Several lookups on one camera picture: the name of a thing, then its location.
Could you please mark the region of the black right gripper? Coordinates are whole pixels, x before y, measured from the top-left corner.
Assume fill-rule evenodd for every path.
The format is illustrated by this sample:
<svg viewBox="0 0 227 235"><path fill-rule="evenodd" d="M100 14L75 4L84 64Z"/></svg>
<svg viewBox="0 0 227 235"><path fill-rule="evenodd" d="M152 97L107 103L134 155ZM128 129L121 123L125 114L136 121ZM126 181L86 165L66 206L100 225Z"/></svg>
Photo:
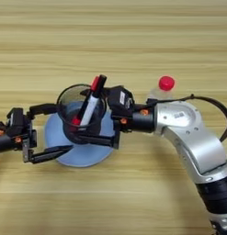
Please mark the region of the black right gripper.
<svg viewBox="0 0 227 235"><path fill-rule="evenodd" d="M89 89L85 89L80 92L80 95L88 96L89 92ZM109 89L104 88L100 96L106 98L108 95ZM144 105L132 105L130 108L114 106L113 127L115 130L114 138L107 136L80 135L79 139L90 144L108 146L117 149L119 147L119 138L121 132L154 132L155 124L153 108L146 107Z"/></svg>

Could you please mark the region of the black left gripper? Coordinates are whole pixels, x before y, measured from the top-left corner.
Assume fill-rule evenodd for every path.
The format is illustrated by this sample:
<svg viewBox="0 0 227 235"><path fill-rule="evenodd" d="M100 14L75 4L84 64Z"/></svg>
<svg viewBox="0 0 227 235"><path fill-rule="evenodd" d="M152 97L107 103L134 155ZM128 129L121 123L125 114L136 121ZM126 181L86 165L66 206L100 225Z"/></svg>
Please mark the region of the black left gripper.
<svg viewBox="0 0 227 235"><path fill-rule="evenodd" d="M57 112L55 104L41 104L31 106L27 112L30 119L37 115L50 115ZM13 123L8 121L5 125L0 122L0 152L22 151L23 162L33 164L55 160L68 151L72 145L55 146L45 149L43 152L34 153L33 148L37 146L37 131L32 127L31 121Z"/></svg>

